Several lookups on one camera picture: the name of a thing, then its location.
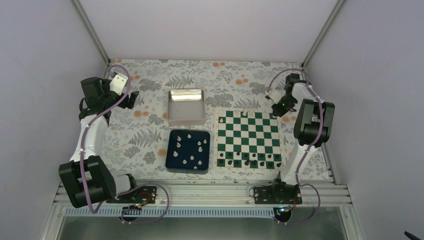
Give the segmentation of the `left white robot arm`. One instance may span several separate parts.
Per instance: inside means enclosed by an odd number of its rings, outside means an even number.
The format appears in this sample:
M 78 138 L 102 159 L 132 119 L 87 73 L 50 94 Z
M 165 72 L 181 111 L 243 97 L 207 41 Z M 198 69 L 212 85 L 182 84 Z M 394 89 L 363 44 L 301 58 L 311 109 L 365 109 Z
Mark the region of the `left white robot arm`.
M 112 109 L 132 109 L 139 91 L 125 93 L 127 76 L 117 73 L 113 79 L 90 77 L 82 80 L 84 97 L 79 104 L 81 131 L 76 149 L 58 174 L 74 208 L 102 203 L 119 195 L 131 203 L 139 197 L 139 188 L 130 173 L 112 174 L 101 158 Z

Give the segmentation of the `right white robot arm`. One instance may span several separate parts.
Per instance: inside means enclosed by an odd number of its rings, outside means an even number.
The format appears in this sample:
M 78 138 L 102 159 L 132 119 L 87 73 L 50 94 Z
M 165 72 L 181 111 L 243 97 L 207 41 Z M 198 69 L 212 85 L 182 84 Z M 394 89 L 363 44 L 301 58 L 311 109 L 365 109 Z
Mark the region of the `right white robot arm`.
M 271 109 L 275 117 L 283 117 L 290 112 L 297 114 L 293 127 L 295 144 L 283 168 L 282 181 L 299 185 L 304 163 L 331 136 L 336 107 L 318 96 L 310 82 L 301 79 L 297 73 L 289 73 L 285 77 L 283 90 L 284 93 L 269 90 L 266 97 L 274 102 Z

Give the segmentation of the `green white chess board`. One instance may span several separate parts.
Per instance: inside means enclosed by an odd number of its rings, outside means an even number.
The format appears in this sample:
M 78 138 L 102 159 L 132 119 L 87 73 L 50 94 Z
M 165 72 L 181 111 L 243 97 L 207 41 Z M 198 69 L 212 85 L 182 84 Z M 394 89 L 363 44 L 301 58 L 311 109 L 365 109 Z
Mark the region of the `green white chess board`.
M 216 108 L 214 111 L 213 168 L 222 172 L 265 173 L 281 171 L 285 165 L 281 127 L 270 112 L 255 109 Z M 217 167 L 218 152 L 280 154 L 282 169 L 229 169 Z

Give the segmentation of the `black chess pieces row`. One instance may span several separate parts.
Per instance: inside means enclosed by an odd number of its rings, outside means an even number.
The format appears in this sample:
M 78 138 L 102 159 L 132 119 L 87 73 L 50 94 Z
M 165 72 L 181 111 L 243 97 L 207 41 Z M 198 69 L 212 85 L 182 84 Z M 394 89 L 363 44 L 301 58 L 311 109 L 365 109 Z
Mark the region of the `black chess pieces row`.
M 233 169 L 277 170 L 283 168 L 282 156 L 276 153 L 219 151 L 214 163 L 216 167 Z

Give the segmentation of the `floral patterned table mat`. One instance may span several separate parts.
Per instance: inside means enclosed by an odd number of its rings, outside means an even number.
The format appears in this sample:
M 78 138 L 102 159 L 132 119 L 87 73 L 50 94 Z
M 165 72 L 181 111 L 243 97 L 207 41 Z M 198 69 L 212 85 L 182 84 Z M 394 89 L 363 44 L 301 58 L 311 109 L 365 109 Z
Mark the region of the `floral patterned table mat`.
M 270 180 L 271 172 L 228 172 L 212 167 L 206 174 L 169 172 L 166 155 L 171 126 L 168 94 L 172 89 L 202 89 L 205 123 L 212 133 L 216 108 L 271 110 L 268 88 L 282 90 L 289 69 L 299 63 L 167 59 L 114 59 L 140 92 L 131 110 L 115 108 L 103 142 L 102 160 L 113 173 L 130 173 L 150 180 Z

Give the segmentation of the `silver metal tin tray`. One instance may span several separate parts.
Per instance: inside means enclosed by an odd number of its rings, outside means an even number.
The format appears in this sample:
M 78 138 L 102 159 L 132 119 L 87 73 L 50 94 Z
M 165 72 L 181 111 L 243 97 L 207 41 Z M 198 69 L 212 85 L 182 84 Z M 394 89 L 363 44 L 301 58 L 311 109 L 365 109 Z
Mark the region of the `silver metal tin tray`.
M 167 119 L 171 127 L 204 125 L 206 122 L 205 110 L 203 89 L 182 88 L 169 90 Z

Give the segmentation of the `blue square tray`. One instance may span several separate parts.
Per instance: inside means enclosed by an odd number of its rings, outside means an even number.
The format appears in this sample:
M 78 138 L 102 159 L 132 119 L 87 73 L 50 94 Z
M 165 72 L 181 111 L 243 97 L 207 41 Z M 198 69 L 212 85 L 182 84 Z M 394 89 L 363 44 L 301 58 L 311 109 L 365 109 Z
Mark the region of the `blue square tray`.
M 172 173 L 204 175 L 209 170 L 211 134 L 173 129 L 169 133 L 165 168 Z

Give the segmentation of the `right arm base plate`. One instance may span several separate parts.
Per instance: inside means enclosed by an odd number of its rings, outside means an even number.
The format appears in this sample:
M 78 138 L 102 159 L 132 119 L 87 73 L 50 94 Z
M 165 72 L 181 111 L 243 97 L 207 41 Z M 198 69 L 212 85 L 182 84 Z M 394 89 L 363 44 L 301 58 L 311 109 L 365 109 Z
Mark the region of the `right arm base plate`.
M 301 205 L 303 203 L 302 194 L 297 185 L 254 186 L 252 196 L 256 205 Z

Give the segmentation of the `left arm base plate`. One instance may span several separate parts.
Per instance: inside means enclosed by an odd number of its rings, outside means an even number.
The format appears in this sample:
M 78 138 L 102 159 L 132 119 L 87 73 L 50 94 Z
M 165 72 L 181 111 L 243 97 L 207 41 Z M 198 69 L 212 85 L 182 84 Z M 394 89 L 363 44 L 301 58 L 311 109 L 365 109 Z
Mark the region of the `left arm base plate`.
M 156 201 L 157 187 L 153 185 L 143 186 L 131 193 L 109 199 L 108 204 L 145 205 L 154 204 Z

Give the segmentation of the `aluminium rail frame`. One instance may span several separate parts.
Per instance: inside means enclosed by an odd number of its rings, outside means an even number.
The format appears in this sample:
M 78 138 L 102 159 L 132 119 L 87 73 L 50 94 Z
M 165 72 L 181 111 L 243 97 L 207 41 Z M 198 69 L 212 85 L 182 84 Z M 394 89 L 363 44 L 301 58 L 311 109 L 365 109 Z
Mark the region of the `aluminium rail frame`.
M 133 207 L 125 217 L 248 217 L 271 218 L 276 209 L 284 209 L 288 203 L 257 204 L 257 190 L 253 182 L 240 181 L 161 181 L 150 203 L 138 209 L 134 203 L 103 203 L 98 217 L 119 217 Z M 352 200 L 347 186 L 328 181 L 312 181 L 311 187 L 300 190 L 302 200 L 295 202 L 295 209 L 302 207 L 351 207 Z

